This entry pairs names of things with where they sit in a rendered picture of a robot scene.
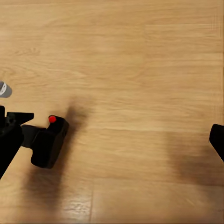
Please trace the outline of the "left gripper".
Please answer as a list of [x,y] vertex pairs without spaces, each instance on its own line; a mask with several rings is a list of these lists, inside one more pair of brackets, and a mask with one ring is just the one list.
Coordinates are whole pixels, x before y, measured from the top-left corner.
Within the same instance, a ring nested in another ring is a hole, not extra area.
[[23,125],[23,123],[28,122],[34,118],[34,113],[26,112],[7,112],[5,117],[5,108],[0,106],[0,129],[14,126],[14,125]]

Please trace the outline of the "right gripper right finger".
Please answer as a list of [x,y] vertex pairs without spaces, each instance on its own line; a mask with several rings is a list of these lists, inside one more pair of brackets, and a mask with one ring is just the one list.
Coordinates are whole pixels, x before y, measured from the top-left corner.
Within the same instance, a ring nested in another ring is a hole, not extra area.
[[224,161],[224,126],[213,124],[209,141]]

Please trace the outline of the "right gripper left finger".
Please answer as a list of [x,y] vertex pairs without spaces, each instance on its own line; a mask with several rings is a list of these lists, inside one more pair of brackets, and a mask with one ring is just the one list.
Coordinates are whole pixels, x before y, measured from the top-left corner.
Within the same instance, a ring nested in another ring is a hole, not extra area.
[[24,142],[21,125],[0,129],[0,179]]

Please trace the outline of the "digital camera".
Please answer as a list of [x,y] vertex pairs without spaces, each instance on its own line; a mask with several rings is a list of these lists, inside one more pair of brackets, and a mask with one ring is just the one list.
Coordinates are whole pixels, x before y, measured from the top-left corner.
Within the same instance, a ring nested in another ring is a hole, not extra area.
[[24,137],[21,146],[33,150],[33,165],[46,169],[53,168],[57,161],[69,128],[68,121],[62,117],[50,115],[49,122],[48,128],[21,125]]

